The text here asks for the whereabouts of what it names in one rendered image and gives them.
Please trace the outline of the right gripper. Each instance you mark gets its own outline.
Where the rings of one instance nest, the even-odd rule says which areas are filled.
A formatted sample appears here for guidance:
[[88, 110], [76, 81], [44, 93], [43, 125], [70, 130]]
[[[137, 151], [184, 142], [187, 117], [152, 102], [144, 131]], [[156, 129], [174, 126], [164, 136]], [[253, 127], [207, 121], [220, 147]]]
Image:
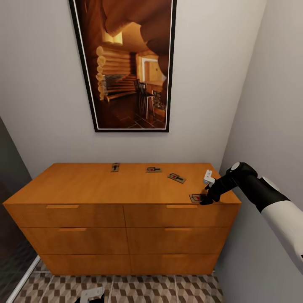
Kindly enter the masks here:
[[209, 205], [213, 204], [213, 201], [219, 202], [220, 201], [220, 196], [228, 191], [230, 189], [226, 188], [222, 181], [221, 178], [215, 180], [214, 184], [212, 187], [209, 187], [209, 185], [205, 188], [206, 190], [208, 189], [207, 197], [200, 202], [200, 205]]

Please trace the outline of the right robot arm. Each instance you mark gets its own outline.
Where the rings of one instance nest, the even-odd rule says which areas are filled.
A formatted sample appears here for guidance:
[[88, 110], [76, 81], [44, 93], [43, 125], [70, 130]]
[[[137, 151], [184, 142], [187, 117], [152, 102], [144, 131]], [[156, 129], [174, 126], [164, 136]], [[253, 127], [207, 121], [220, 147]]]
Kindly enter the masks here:
[[303, 274], [303, 211], [292, 203], [279, 188], [266, 177], [257, 178], [256, 171], [245, 162], [237, 162], [219, 179], [207, 170], [203, 183], [207, 184], [207, 197], [200, 205], [219, 202], [220, 196], [239, 187], [255, 204], [286, 253]]

